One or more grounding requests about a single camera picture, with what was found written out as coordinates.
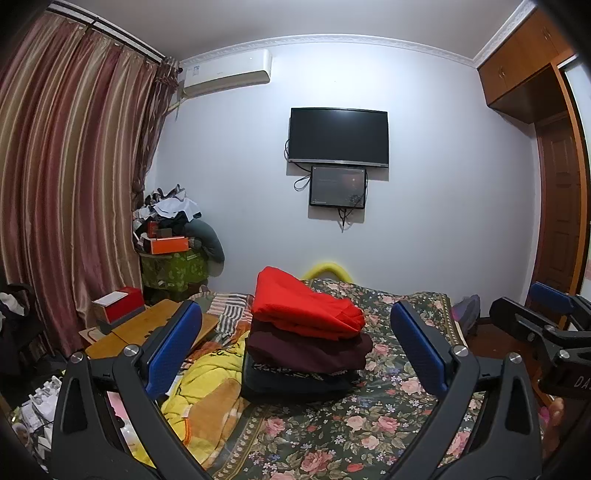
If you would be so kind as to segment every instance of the wooden table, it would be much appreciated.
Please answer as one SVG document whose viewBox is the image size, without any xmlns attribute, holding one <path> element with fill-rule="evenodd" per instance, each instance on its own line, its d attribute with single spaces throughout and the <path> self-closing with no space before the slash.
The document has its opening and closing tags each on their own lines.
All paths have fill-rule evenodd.
<svg viewBox="0 0 591 480">
<path fill-rule="evenodd" d="M 103 339 L 86 348 L 86 354 L 93 359 L 109 358 L 119 355 L 126 345 L 142 345 L 158 327 L 166 325 L 177 311 L 180 303 L 162 300 L 153 307 L 119 325 Z M 218 324 L 219 318 L 209 313 L 203 314 L 201 330 L 193 347 L 199 344 Z"/>
</svg>

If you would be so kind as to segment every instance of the door frame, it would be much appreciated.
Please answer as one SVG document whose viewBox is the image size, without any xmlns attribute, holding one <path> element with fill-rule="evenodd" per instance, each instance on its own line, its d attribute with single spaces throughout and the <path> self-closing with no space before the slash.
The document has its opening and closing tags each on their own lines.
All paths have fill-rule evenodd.
<svg viewBox="0 0 591 480">
<path fill-rule="evenodd" d="M 557 121 L 561 118 L 568 117 L 573 127 L 573 138 L 574 146 L 577 155 L 577 161 L 579 163 L 579 176 L 581 184 L 581 205 L 580 205 L 580 225 L 579 225 L 579 244 L 577 246 L 577 254 L 574 261 L 573 278 L 570 283 L 568 294 L 574 295 L 579 292 L 581 283 L 583 282 L 585 265 L 587 262 L 587 252 L 589 250 L 589 162 L 587 159 L 587 148 L 584 144 L 584 134 L 582 125 L 579 119 L 579 113 L 576 109 L 576 105 L 573 103 L 570 88 L 566 82 L 562 72 L 558 68 L 558 65 L 565 60 L 572 57 L 574 54 L 573 50 L 567 50 L 564 53 L 558 55 L 550 63 L 552 70 L 556 75 L 558 84 L 564 96 L 566 103 L 566 112 L 559 113 L 548 119 L 542 120 L 536 123 L 536 126 L 547 125 L 551 122 Z M 544 239 L 544 228 L 545 228 L 545 212 L 546 212 L 546 196 L 545 196 L 545 166 L 542 150 L 540 148 L 540 138 L 537 138 L 538 151 L 540 152 L 540 176 L 541 176 L 541 210 L 540 210 L 540 232 L 538 236 L 538 248 L 535 255 L 534 271 L 532 274 L 532 283 L 536 278 L 540 270 L 540 255 L 539 253 L 543 247 Z M 560 321 L 559 326 L 564 328 L 566 318 L 563 317 Z"/>
</svg>

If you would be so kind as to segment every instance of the metal screw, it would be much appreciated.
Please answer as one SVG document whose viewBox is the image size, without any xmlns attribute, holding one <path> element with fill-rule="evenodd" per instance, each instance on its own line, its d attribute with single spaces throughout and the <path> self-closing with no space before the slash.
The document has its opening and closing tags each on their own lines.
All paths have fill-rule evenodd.
<svg viewBox="0 0 591 480">
<path fill-rule="evenodd" d="M 139 352 L 139 346 L 137 345 L 128 345 L 123 349 L 123 354 L 125 356 L 134 356 L 137 355 Z"/>
<path fill-rule="evenodd" d="M 468 355 L 468 347 L 464 345 L 456 345 L 452 349 L 454 355 L 456 356 L 467 356 Z"/>
<path fill-rule="evenodd" d="M 70 361 L 73 364 L 78 364 L 80 362 L 82 362 L 82 359 L 84 358 L 84 354 L 82 352 L 75 352 L 72 354 L 72 356 L 70 357 Z"/>
<path fill-rule="evenodd" d="M 509 354 L 509 361 L 513 362 L 514 364 L 520 364 L 522 362 L 521 355 L 515 352 L 511 352 Z"/>
</svg>

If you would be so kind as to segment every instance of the television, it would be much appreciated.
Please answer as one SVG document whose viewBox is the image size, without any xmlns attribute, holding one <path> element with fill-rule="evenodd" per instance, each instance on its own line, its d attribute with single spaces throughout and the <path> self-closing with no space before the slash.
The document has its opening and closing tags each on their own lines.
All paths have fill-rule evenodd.
<svg viewBox="0 0 591 480">
<path fill-rule="evenodd" d="M 310 206 L 364 209 L 368 175 L 365 168 L 313 165 Z"/>
<path fill-rule="evenodd" d="M 292 108 L 288 161 L 388 167 L 388 112 Z"/>
</svg>

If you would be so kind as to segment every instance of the cabinet door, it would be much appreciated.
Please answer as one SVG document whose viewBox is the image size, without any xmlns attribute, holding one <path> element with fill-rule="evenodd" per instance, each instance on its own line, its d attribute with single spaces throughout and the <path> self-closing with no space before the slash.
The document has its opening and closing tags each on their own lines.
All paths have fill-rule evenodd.
<svg viewBox="0 0 591 480">
<path fill-rule="evenodd" d="M 499 52 L 496 52 L 485 61 L 478 69 L 478 73 L 480 74 L 480 80 L 484 88 L 487 105 L 490 105 L 507 92 L 507 85 L 502 71 L 502 55 L 499 55 Z"/>
<path fill-rule="evenodd" d="M 531 67 L 519 39 L 512 35 L 496 52 L 506 91 L 516 87 L 530 76 Z"/>
<path fill-rule="evenodd" d="M 545 28 L 546 36 L 550 38 L 550 41 L 554 45 L 556 54 L 559 55 L 562 52 L 569 50 L 571 48 L 570 44 L 566 41 L 560 29 L 554 24 L 554 22 L 552 22 L 548 15 L 542 12 L 542 10 L 536 10 L 535 13 L 538 14 L 540 23 L 542 23 Z"/>
<path fill-rule="evenodd" d="M 536 10 L 513 35 L 522 46 L 524 60 L 527 59 L 530 70 L 528 77 L 544 68 L 558 55 L 547 29 L 547 20 L 540 10 Z"/>
</svg>

